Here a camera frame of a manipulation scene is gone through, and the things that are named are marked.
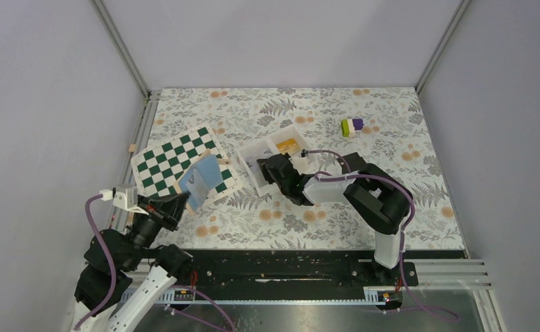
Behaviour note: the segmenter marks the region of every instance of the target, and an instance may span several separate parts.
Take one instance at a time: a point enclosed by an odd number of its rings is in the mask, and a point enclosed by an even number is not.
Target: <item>gray floor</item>
[[[473,298],[465,291],[428,291],[420,301],[457,312],[457,324],[443,322],[416,311],[396,315],[363,313],[358,306],[223,306],[234,319],[238,331],[483,331]],[[414,303],[405,297],[403,307]],[[224,326],[223,317],[213,306],[191,306],[187,313]],[[179,315],[172,316],[162,307],[152,308],[138,325],[136,332],[206,331],[214,329]]]

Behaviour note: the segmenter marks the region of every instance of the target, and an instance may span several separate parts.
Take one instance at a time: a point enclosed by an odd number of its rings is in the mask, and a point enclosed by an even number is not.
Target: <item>tabletop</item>
[[[359,118],[364,128],[345,138],[340,122]],[[347,203],[297,206],[279,192],[258,196],[235,150],[295,124],[316,149],[358,152],[414,196],[416,215],[406,229],[407,249],[464,248],[441,167],[414,88],[163,89],[149,145],[209,124],[243,188],[195,215],[179,230],[160,232],[154,245],[219,249],[373,249],[375,233]],[[331,155],[318,169],[341,172]]]

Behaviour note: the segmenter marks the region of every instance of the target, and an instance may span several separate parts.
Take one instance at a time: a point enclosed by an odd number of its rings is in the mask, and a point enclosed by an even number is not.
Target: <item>checkerboard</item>
[[[138,194],[154,198],[176,194],[173,185],[207,149],[218,158],[227,158],[213,130],[203,125],[158,141],[140,151],[132,158]],[[209,192],[204,204],[242,188],[242,181],[232,165],[220,165],[219,168],[223,183]]]

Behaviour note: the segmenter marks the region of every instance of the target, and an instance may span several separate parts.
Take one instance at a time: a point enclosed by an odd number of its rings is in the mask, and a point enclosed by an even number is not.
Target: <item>blue cloth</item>
[[[179,187],[183,192],[190,192],[188,204],[196,211],[205,203],[209,191],[222,183],[217,157],[211,155],[191,165],[179,180]]]

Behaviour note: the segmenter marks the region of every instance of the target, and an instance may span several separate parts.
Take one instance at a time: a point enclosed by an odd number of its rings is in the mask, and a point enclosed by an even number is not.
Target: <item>yellow object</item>
[[[293,156],[300,150],[300,147],[298,146],[298,143],[294,140],[294,138],[278,143],[276,145],[276,148],[281,154],[288,153],[291,156]]]

